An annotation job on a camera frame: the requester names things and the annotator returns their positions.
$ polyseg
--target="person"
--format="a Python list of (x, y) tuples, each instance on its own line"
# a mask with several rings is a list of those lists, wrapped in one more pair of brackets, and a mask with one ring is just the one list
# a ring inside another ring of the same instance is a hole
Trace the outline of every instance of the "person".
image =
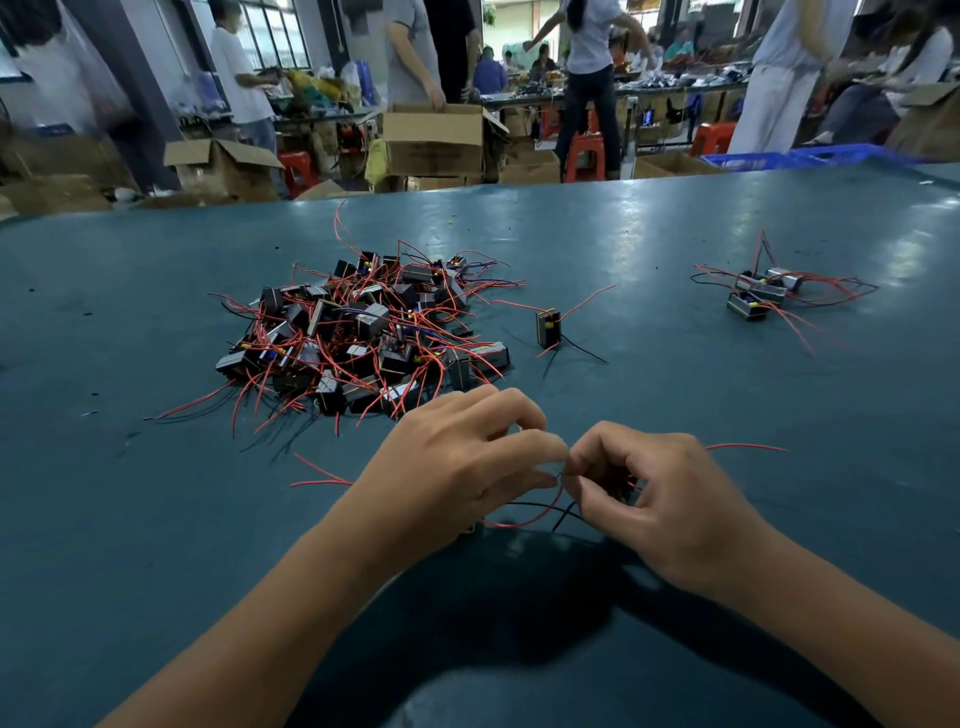
[(935, 84), (953, 56), (953, 36), (935, 14), (908, 8), (892, 21), (895, 47), (883, 75), (848, 87), (830, 107), (814, 144), (867, 144), (899, 124), (910, 86)]
[(473, 72), (473, 88), (483, 95), (499, 93), (507, 86), (507, 71), (493, 59), (493, 49), (488, 45)]
[(503, 52), (503, 67), (507, 70), (507, 73), (516, 73), (518, 71), (516, 64), (514, 63), (513, 51)]
[[(243, 8), (237, 0), (210, 0), (210, 13), (216, 23), (210, 36), (210, 56), (230, 104), (237, 135), (276, 156), (274, 110), (263, 89), (277, 85), (280, 79), (276, 73), (254, 72), (250, 56), (237, 37), (244, 22)], [(272, 169), (270, 176), (277, 196), (289, 200), (290, 190), (283, 173)]]
[(568, 77), (564, 91), (564, 120), (557, 135), (556, 154), (561, 173), (566, 166), (573, 135), (593, 102), (600, 133), (603, 135), (604, 165), (608, 180), (620, 179), (620, 130), (616, 123), (616, 101), (613, 96), (613, 60), (607, 39), (611, 26), (629, 32), (631, 51), (640, 50), (650, 61), (650, 43), (643, 27), (620, 9), (618, 0), (563, 0), (560, 9), (540, 28), (533, 40), (523, 44), (529, 51), (565, 22), (571, 31), (570, 55), (566, 60)]
[(443, 111), (437, 49), (423, 0), (383, 0), (387, 26), (387, 104)]
[(693, 41), (690, 40), (690, 33), (687, 32), (686, 28), (677, 33), (677, 37), (673, 39), (673, 42), (663, 53), (665, 61), (672, 61), (678, 56), (693, 56)]
[[(506, 434), (513, 425), (522, 430)], [(381, 588), (496, 508), (554, 485), (548, 463), (564, 464), (587, 523), (792, 647), (881, 724), (960, 725), (960, 643), (779, 533), (696, 438), (600, 423), (568, 448), (546, 425), (517, 389), (492, 385), (405, 415), (320, 522), (101, 728), (282, 725)], [(646, 483), (632, 506), (608, 495), (628, 474)]]
[(788, 152), (820, 72), (839, 58), (857, 0), (785, 0), (754, 54), (729, 154)]
[(430, 35), (437, 49), (440, 87), (448, 104), (465, 101), (473, 86), (473, 72), (483, 42), (469, 0), (423, 0)]
[(546, 76), (549, 71), (557, 70), (557, 62), (550, 58), (550, 44), (543, 43), (537, 52), (537, 59), (530, 66), (530, 80), (536, 81)]

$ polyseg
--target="open cardboard box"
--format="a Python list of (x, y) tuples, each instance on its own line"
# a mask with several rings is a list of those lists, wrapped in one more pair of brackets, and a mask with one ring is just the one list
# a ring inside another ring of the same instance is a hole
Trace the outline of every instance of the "open cardboard box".
[(500, 160), (500, 184), (557, 184), (560, 160), (553, 150), (520, 151)]
[(478, 176), (484, 169), (484, 136), (510, 133), (483, 107), (394, 105), (383, 114), (388, 174), (410, 177)]
[(960, 82), (918, 86), (901, 103), (907, 113), (885, 149), (934, 161), (960, 159)]
[(270, 171), (283, 164), (266, 149), (222, 139), (173, 141), (163, 163), (177, 169), (186, 191), (235, 195), (245, 203), (278, 199)]

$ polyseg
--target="table surface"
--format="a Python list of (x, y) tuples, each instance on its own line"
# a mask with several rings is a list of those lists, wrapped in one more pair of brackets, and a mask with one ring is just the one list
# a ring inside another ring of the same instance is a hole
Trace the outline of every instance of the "table surface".
[[(746, 82), (742, 84), (719, 84), (710, 86), (672, 86), (670, 88), (631, 88), (628, 85), (617, 84), (614, 90), (616, 96), (672, 96), (674, 94), (695, 94), (710, 93), (712, 91), (734, 91), (747, 87)], [(550, 102), (560, 103), (564, 99), (564, 90), (558, 88), (557, 92), (551, 95), (538, 94), (527, 96), (516, 96), (511, 93), (493, 93), (481, 97), (480, 103), (484, 109), (498, 110), (507, 107), (525, 107), (536, 106), (537, 104), (547, 104)]]
[[(636, 182), (376, 195), (343, 219), (476, 249), (528, 280), (604, 366), (564, 348), (547, 376), (530, 311), (474, 307), (508, 344), (506, 383), (572, 442), (609, 419), (684, 430), (775, 526), (960, 635), (960, 185), (861, 165)], [(220, 386), (241, 301), (329, 269), (336, 201), (62, 215), (0, 229), (0, 724), (85, 726), (188, 646), (339, 496), (289, 489), (298, 452), (357, 476), (391, 427), (291, 415), (256, 437), (230, 406), (144, 422)], [(695, 263), (748, 265), (764, 227), (789, 267), (881, 289), (804, 311), (804, 353), (748, 324)], [(511, 506), (500, 519), (531, 509)], [(402, 575), (337, 642), (291, 725), (869, 725), (806, 662), (569, 519), (478, 531)]]

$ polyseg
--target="sleeve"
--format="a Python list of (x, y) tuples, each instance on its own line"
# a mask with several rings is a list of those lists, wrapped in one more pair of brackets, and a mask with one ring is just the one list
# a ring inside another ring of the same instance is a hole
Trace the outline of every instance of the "sleeve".
[(221, 58), (227, 64), (227, 71), (234, 76), (253, 73), (250, 57), (240, 44), (240, 38), (223, 31), (217, 37)]
[(383, 12), (387, 23), (399, 23), (413, 30), (417, 20), (414, 0), (383, 0)]
[(905, 84), (936, 84), (944, 75), (953, 55), (953, 38), (947, 31), (938, 31), (926, 42), (920, 55), (898, 74)]
[(469, 0), (459, 0), (460, 2), (460, 27), (464, 36), (469, 35), (477, 29), (476, 20), (473, 18), (473, 11), (470, 9)]

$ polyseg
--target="dark trousers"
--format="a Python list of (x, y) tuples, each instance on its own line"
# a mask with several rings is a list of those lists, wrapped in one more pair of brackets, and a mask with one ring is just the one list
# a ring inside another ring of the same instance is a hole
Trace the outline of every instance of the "dark trousers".
[(564, 121), (557, 136), (557, 158), (561, 170), (566, 168), (570, 142), (587, 118), (587, 103), (593, 102), (603, 135), (607, 177), (620, 177), (620, 130), (616, 128), (616, 99), (613, 96), (613, 66), (594, 73), (571, 73), (564, 91)]

